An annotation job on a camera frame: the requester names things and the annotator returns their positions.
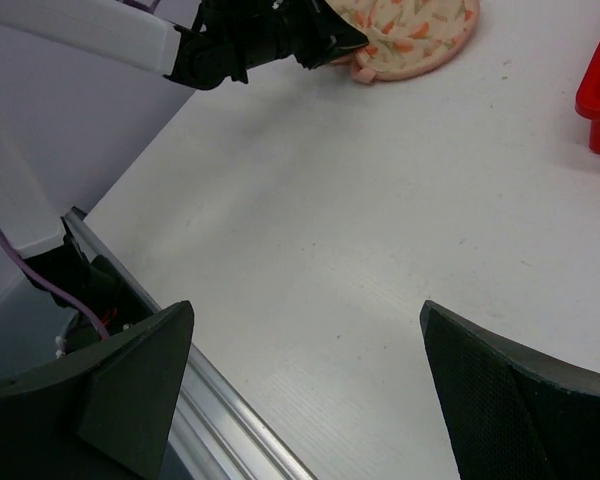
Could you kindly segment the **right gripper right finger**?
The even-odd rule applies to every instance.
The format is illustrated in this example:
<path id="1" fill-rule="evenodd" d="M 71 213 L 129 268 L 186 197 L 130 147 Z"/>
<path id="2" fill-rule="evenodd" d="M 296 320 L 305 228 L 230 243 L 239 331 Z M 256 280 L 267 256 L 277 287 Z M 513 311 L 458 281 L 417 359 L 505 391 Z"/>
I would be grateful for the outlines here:
<path id="1" fill-rule="evenodd" d="M 425 352 L 463 479 L 600 479 L 600 373 L 427 301 Z"/>

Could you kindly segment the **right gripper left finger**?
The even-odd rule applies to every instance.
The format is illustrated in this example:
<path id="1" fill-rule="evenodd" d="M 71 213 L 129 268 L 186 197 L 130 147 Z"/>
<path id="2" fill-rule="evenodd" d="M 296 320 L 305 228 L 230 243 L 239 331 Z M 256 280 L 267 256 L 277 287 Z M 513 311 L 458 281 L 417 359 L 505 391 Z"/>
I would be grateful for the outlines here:
<path id="1" fill-rule="evenodd" d="M 193 327 L 181 301 L 0 379 L 0 479 L 158 478 Z"/>

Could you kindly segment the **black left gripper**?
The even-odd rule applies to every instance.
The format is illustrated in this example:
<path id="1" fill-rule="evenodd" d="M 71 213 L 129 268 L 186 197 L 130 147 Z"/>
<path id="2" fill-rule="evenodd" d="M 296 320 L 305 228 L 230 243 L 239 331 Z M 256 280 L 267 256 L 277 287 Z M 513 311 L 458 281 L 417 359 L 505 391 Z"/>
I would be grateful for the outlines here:
<path id="1" fill-rule="evenodd" d="M 194 30 L 211 42 L 205 73 L 246 83 L 255 67 L 293 56 L 316 69 L 368 45 L 326 1 L 203 1 Z"/>

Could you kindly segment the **floral mesh laundry bag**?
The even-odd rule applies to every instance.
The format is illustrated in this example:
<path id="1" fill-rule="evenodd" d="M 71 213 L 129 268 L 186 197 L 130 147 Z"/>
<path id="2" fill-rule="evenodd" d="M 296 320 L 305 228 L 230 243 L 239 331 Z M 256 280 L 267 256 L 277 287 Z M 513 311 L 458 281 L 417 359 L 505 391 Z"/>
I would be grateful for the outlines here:
<path id="1" fill-rule="evenodd" d="M 478 0 L 338 0 L 328 5 L 368 45 L 333 63 L 369 85 L 419 77 L 452 60 L 473 34 Z"/>

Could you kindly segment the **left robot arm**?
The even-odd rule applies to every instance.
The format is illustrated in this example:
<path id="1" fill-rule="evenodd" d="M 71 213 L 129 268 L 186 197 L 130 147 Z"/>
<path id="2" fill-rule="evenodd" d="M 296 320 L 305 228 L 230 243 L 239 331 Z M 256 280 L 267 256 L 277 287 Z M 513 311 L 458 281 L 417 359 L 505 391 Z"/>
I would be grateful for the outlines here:
<path id="1" fill-rule="evenodd" d="M 325 1 L 203 1 L 192 26 L 137 1 L 0 1 L 0 26 L 127 64 L 195 90 L 292 56 L 315 69 L 368 43 Z M 23 259 L 64 243 L 65 227 L 0 125 L 0 234 Z"/>

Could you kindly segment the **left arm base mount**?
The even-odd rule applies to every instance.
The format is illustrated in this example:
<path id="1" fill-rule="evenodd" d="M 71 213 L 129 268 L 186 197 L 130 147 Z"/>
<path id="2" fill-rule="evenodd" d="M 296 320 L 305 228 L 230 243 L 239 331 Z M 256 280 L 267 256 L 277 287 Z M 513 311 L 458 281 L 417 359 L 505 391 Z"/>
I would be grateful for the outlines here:
<path id="1" fill-rule="evenodd" d="M 63 244 L 46 253 L 25 259 L 25 264 L 57 289 L 77 299 L 95 314 L 110 336 L 123 332 L 152 315 L 124 281 L 114 265 L 103 255 L 92 259 L 85 254 L 69 225 Z M 89 318 L 57 293 L 51 293 L 33 277 L 27 279 L 38 289 L 51 294 L 57 306 L 72 308 L 76 314 L 56 339 L 60 356 L 68 355 L 102 340 Z"/>

